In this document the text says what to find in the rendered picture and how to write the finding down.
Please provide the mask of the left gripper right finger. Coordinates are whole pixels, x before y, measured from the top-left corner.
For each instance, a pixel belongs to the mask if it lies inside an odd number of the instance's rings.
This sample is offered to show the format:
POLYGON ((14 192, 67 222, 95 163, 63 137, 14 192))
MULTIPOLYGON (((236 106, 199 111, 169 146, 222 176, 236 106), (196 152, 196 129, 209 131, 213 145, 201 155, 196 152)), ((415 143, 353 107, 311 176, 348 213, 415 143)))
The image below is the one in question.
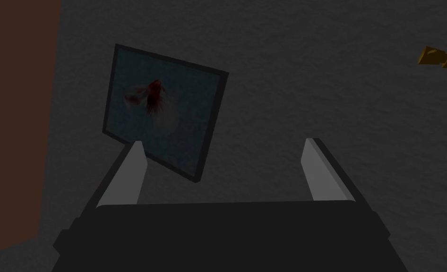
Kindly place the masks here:
POLYGON ((306 138, 301 167, 314 201, 351 201, 371 207, 320 138, 306 138))

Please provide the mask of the yellow wall lamp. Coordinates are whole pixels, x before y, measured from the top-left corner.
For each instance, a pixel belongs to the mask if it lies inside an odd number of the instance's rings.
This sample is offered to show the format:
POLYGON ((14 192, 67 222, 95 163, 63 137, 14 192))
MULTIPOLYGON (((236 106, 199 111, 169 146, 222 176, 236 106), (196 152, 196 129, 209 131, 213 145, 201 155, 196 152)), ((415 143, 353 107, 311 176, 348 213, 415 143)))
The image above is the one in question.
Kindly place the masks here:
POLYGON ((441 65, 447 69, 447 52, 425 46, 418 60, 419 65, 441 65))

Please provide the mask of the framed fish picture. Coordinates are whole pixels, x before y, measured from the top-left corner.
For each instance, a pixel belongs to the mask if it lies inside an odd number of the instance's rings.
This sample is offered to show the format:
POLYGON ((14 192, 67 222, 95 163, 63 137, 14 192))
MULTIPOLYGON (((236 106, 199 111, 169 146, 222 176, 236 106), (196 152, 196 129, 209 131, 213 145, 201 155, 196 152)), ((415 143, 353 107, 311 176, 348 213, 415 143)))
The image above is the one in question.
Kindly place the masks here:
POLYGON ((102 132, 198 183, 229 73, 116 44, 102 132))

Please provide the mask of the brown door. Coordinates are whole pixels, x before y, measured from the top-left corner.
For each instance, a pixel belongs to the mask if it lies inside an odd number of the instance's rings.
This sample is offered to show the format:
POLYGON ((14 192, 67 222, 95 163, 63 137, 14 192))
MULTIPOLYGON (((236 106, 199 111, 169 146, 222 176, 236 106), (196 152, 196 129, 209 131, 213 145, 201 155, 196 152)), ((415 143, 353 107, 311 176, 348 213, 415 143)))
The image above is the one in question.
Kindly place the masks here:
POLYGON ((0 0, 0 250, 37 237, 61 0, 0 0))

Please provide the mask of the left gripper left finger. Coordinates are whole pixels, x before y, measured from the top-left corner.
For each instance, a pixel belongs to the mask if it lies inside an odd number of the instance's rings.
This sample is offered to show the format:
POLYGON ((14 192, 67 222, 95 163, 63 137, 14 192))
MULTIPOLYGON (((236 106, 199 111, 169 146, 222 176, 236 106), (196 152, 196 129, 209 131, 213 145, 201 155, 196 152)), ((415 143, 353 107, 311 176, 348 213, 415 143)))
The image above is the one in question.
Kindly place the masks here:
POLYGON ((90 197, 83 215, 102 205, 137 204, 147 166, 142 142, 126 144, 90 197))

